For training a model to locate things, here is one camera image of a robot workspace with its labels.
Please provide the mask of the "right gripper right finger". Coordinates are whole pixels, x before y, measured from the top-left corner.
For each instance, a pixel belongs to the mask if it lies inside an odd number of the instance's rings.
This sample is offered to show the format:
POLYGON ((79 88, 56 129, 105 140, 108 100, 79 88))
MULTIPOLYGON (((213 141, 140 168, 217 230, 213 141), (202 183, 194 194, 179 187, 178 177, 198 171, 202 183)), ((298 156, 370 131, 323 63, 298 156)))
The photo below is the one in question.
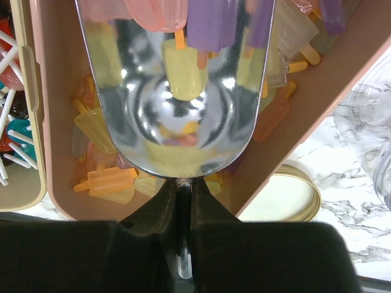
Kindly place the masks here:
POLYGON ((318 222, 242 222, 195 179, 189 247, 197 292, 360 292, 346 245, 318 222))

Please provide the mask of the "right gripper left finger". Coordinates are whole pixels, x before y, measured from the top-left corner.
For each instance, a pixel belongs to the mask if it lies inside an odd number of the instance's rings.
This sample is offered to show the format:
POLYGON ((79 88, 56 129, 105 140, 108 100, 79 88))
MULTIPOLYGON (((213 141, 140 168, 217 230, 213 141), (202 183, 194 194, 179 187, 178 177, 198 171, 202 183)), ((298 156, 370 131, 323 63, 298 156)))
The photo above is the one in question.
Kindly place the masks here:
POLYGON ((176 191, 121 222, 1 222, 1 291, 173 292, 176 191))

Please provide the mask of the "metal candy scoop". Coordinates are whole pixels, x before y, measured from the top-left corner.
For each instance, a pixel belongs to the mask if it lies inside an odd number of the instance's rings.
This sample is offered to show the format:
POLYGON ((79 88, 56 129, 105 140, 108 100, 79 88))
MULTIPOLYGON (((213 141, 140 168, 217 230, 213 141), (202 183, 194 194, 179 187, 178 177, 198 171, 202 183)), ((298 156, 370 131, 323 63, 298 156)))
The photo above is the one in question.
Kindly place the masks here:
POLYGON ((192 277, 189 204, 255 128, 275 1, 77 1, 114 146, 176 183, 178 274, 192 277))

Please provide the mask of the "clear plastic jar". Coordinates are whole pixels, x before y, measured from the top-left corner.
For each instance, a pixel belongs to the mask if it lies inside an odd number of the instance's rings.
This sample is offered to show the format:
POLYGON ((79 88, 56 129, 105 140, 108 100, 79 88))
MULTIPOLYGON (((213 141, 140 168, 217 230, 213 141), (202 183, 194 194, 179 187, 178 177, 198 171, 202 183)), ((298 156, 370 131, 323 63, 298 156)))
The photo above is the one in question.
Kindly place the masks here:
POLYGON ((334 121, 390 208, 390 56, 379 58, 339 103, 334 121))

